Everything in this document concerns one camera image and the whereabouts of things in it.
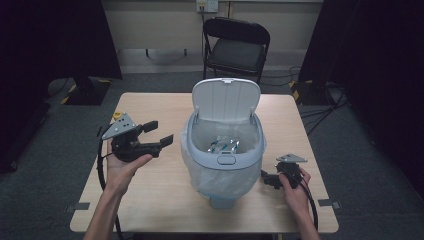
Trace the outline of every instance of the table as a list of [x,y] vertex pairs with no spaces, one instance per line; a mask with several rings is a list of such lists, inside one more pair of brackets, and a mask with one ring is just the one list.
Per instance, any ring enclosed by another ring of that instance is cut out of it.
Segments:
[[[157,142],[174,134],[174,143],[160,157],[143,166],[123,197],[118,216],[122,231],[157,233],[284,233],[296,232],[295,222],[283,200],[283,190],[265,185],[261,178],[232,209],[212,209],[209,201],[190,185],[190,176],[180,149],[180,131],[193,112],[191,94],[125,93],[116,111],[127,112],[134,122],[159,121],[159,128],[139,136],[140,142]],[[289,95],[261,95],[256,113],[262,122],[267,148],[262,169],[276,173],[276,157],[287,153],[308,160],[300,163],[312,176],[310,189],[317,205],[319,232],[333,233],[338,223],[331,206],[319,206],[328,199],[319,168],[293,98]],[[86,231],[101,187],[94,163],[80,202],[88,210],[76,210],[70,228]]]

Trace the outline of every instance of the power cord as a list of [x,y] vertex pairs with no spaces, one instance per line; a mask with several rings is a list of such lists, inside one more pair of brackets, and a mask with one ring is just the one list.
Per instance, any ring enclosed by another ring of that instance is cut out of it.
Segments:
[[312,197],[312,194],[311,194],[311,191],[309,190],[308,185],[306,184],[305,179],[302,176],[302,180],[299,181],[298,179],[296,179],[295,177],[293,177],[291,174],[289,174],[288,172],[286,172],[284,169],[283,169],[283,173],[285,173],[284,175],[286,177],[289,177],[290,180],[297,182],[297,184],[305,192],[306,196],[308,197],[309,204],[311,205],[312,215],[313,215],[313,218],[314,218],[314,226],[315,226],[315,229],[318,231],[318,212],[317,212],[317,207],[315,205],[315,201],[314,201],[314,199]]
[[[103,134],[106,133],[106,131],[110,128],[111,125],[109,125],[105,131],[103,132]],[[105,190],[106,187],[106,181],[105,181],[105,175],[103,172],[103,159],[111,154],[107,154],[105,156],[102,156],[102,146],[103,146],[103,139],[100,137],[100,141],[99,141],[99,146],[98,146],[98,151],[97,151],[97,175],[99,176],[99,182],[100,182],[100,186],[102,187],[102,190]],[[122,234],[122,230],[121,230],[121,224],[119,222],[119,218],[118,215],[116,216],[115,219],[115,228],[116,228],[116,233],[118,234],[118,237],[120,240],[125,240],[123,234]]]

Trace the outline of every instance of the trash can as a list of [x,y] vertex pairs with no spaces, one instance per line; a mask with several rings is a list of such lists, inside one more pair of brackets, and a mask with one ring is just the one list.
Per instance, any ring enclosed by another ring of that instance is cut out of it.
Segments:
[[216,209],[234,207],[261,174],[266,141],[250,80],[215,78],[193,88],[194,111],[180,133],[191,185]]

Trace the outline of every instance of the trash can lid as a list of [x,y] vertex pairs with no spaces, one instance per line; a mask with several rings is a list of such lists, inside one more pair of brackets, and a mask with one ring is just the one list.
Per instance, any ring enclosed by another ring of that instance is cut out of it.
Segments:
[[261,96],[259,86],[250,80],[214,78],[193,87],[193,106],[198,118],[232,122],[248,120]]

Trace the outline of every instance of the hand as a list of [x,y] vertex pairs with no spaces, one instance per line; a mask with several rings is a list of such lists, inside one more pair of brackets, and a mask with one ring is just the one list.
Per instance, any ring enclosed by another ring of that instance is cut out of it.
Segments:
[[[299,169],[300,173],[303,175],[304,180],[301,183],[307,187],[309,180],[311,179],[311,175],[309,175],[309,173],[307,173],[303,168],[299,167]],[[310,218],[308,205],[309,199],[302,187],[297,186],[295,189],[292,189],[289,180],[283,173],[279,174],[279,178],[284,187],[284,199],[286,204],[293,212],[296,220],[299,221],[305,217]]]
[[123,196],[127,190],[137,169],[148,163],[153,157],[152,155],[143,155],[132,162],[123,162],[112,154],[112,140],[107,143],[107,180],[105,191]]

